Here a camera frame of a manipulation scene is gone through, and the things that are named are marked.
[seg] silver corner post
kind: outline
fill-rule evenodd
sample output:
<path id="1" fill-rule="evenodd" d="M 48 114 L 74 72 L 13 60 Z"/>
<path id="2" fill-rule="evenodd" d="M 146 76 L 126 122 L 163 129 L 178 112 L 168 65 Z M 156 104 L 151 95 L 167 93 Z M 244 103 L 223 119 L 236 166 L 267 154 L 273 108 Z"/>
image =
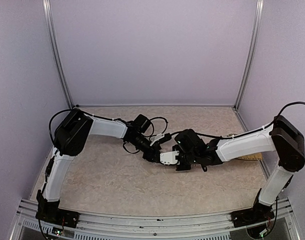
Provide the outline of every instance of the silver corner post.
<path id="1" fill-rule="evenodd" d="M 256 44 L 257 44 L 257 39 L 259 35 L 259 28 L 261 25 L 261 20 L 262 20 L 262 13 L 263 13 L 263 7 L 264 7 L 264 0 L 257 0 L 257 7 L 256 7 L 256 12 L 255 12 L 255 17 L 254 17 L 254 22 L 253 22 L 253 28 L 252 28 L 252 34 L 251 34 L 251 40 L 250 40 L 250 47 L 249 47 L 249 52 L 247 56 L 247 61 L 246 61 L 246 66 L 243 71 L 242 75 L 242 81 L 240 84 L 240 88 L 238 91 L 238 95 L 236 98 L 236 102 L 234 104 L 234 108 L 238 111 L 239 107 L 241 105 L 246 85 L 248 82 L 249 74 L 251 71 L 255 51 L 256 51 Z"/>
<path id="2" fill-rule="evenodd" d="M 64 98 L 66 100 L 67 106 L 70 109 L 72 109 L 74 107 L 74 103 L 73 103 L 71 94 L 68 89 L 68 85 L 67 85 L 66 78 L 64 75 L 64 71 L 63 71 L 62 62 L 61 62 L 61 59 L 59 56 L 50 0 L 42 0 L 42 4 L 43 4 L 44 15 L 45 15 L 46 23 L 47 23 L 47 27 L 48 27 L 48 33 L 49 33 L 49 37 L 50 37 L 52 53 L 53 53 L 53 56 L 54 56 L 54 59 L 56 62 L 56 67 L 57 67 L 57 71 L 58 71 L 58 75 L 59 75 L 60 85 L 61 85 L 61 88 L 62 88 L 62 91 L 64 94 Z"/>

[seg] wall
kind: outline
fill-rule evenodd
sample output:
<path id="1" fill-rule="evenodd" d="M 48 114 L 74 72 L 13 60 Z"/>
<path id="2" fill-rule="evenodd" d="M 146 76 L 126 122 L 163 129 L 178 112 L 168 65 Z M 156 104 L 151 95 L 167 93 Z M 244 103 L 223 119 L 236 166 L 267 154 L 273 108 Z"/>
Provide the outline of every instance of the wall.
<path id="1" fill-rule="evenodd" d="M 287 103 L 305 101 L 305 1 L 265 1 L 249 82 L 240 114 L 248 128 L 271 122 Z M 305 136 L 305 106 L 283 114 Z M 276 157 L 265 160 L 270 169 Z M 305 240 L 305 168 L 286 190 Z"/>
<path id="2" fill-rule="evenodd" d="M 256 0 L 51 1 L 79 105 L 230 105 Z"/>
<path id="3" fill-rule="evenodd" d="M 0 240 L 51 147 L 49 118 L 64 108 L 42 1 L 0 0 Z"/>

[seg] marbled surface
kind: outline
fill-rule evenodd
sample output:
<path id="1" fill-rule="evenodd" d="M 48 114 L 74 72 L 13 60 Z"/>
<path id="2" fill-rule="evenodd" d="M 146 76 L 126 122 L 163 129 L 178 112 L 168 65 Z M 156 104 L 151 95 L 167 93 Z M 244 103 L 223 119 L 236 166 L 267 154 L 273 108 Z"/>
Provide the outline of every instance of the marbled surface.
<path id="1" fill-rule="evenodd" d="M 83 108 L 108 118 L 134 120 L 138 114 L 168 119 L 167 132 L 193 128 L 212 135 L 241 133 L 242 128 L 229 107 L 136 106 Z M 164 129 L 155 120 L 156 133 Z M 215 213 L 250 207 L 265 177 L 257 161 L 232 160 L 190 171 L 177 172 L 129 154 L 123 141 L 112 137 L 89 136 L 84 150 L 71 163 L 61 188 L 60 207 L 94 213 L 133 216 L 175 216 Z M 171 140 L 162 145 L 171 151 Z M 44 180 L 40 174 L 31 200 Z"/>

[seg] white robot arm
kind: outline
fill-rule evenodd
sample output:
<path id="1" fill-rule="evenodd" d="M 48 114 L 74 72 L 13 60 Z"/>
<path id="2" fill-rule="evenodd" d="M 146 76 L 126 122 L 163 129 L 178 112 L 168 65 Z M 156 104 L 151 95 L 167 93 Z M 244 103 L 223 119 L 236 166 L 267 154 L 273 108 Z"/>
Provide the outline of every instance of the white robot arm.
<path id="1" fill-rule="evenodd" d="M 78 109 L 72 110 L 55 131 L 53 157 L 45 172 L 45 183 L 38 191 L 38 213 L 36 218 L 55 224 L 75 228 L 79 214 L 59 209 L 61 186 L 65 174 L 84 148 L 88 135 L 103 135 L 123 139 L 143 152 L 143 158 L 164 165 L 176 165 L 177 171 L 191 169 L 200 164 L 206 172 L 207 166 L 220 165 L 240 156 L 260 152 L 277 151 L 279 163 L 266 185 L 259 191 L 250 209 L 232 213 L 235 227 L 265 221 L 273 218 L 272 204 L 278 194 L 291 180 L 293 174 L 305 165 L 303 135 L 283 116 L 275 117 L 273 123 L 232 137 L 219 137 L 209 143 L 199 137 L 203 134 L 192 129 L 178 132 L 176 145 L 171 152 L 160 152 L 160 144 L 172 138 L 170 133 L 160 134 L 151 140 L 143 136 L 151 122 L 143 115 L 134 121 L 107 120 L 86 116 Z"/>

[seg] white backdrop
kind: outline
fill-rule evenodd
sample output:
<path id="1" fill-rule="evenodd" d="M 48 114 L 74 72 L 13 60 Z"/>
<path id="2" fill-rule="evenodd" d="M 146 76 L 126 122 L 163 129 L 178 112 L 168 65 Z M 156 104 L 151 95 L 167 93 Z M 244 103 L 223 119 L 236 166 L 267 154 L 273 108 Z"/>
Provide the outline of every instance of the white backdrop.
<path id="1" fill-rule="evenodd" d="M 256 0 L 56 0 L 59 54 L 79 105 L 230 105 Z"/>

